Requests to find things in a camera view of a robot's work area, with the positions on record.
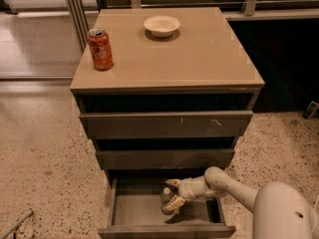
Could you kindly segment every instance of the white robotic arm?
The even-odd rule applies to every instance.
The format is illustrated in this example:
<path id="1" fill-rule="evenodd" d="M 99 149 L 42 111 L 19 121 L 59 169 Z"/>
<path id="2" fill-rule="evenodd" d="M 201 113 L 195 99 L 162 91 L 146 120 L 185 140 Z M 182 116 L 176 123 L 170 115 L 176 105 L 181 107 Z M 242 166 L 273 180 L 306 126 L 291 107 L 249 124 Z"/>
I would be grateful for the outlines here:
<path id="1" fill-rule="evenodd" d="M 178 195 L 163 207 L 164 213 L 200 196 L 228 193 L 253 214 L 253 239 L 319 239 L 319 214 L 296 189 L 282 182 L 256 190 L 210 167 L 204 176 L 166 183 L 178 188 Z"/>

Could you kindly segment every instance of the cabinet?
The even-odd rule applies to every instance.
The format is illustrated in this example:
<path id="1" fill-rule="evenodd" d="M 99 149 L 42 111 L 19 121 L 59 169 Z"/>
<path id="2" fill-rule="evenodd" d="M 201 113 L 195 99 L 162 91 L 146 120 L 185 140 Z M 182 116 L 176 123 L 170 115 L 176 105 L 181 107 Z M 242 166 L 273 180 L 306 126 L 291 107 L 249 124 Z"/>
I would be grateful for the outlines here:
<path id="1" fill-rule="evenodd" d="M 153 15 L 181 23 L 167 39 L 143 27 Z M 264 83 L 218 8 L 102 10 L 115 65 L 93 69 L 89 49 L 71 91 L 80 120 L 112 184 L 103 238 L 220 238 L 218 199 L 198 199 L 171 216 L 160 212 L 169 178 L 229 166 Z"/>

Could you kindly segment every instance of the bowl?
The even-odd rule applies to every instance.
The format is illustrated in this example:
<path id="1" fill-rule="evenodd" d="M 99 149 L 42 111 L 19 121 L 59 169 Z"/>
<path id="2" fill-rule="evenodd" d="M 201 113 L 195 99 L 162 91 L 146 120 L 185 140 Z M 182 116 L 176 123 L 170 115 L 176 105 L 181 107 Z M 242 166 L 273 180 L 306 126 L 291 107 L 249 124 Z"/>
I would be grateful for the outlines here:
<path id="1" fill-rule="evenodd" d="M 179 28 L 180 22 L 171 16 L 158 15 L 147 18 L 144 21 L 144 26 L 155 37 L 166 38 Z"/>

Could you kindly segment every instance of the speckled floor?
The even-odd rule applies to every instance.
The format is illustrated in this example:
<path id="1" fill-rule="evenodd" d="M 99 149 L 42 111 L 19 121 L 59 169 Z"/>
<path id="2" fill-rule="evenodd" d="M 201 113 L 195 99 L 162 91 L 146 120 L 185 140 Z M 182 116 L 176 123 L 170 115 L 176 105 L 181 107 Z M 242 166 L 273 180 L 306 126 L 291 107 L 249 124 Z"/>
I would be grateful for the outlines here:
<path id="1" fill-rule="evenodd" d="M 0 235 L 32 208 L 34 215 L 17 238 L 100 238 L 111 190 L 78 114 L 68 83 L 0 84 Z M 318 118 L 255 114 L 226 171 L 255 188 L 288 183 L 313 206 L 319 193 L 318 149 Z M 226 224 L 236 226 L 231 238 L 251 238 L 252 215 L 230 196 L 222 203 Z"/>

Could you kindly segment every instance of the red soda can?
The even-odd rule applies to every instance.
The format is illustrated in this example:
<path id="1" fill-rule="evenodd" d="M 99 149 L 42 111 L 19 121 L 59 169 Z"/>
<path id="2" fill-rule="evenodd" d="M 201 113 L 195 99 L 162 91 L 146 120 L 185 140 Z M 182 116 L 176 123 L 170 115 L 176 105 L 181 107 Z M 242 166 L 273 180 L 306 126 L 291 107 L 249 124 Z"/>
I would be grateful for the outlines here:
<path id="1" fill-rule="evenodd" d="M 96 70 L 105 71 L 113 66 L 110 38 L 103 28 L 89 31 L 88 44 Z"/>

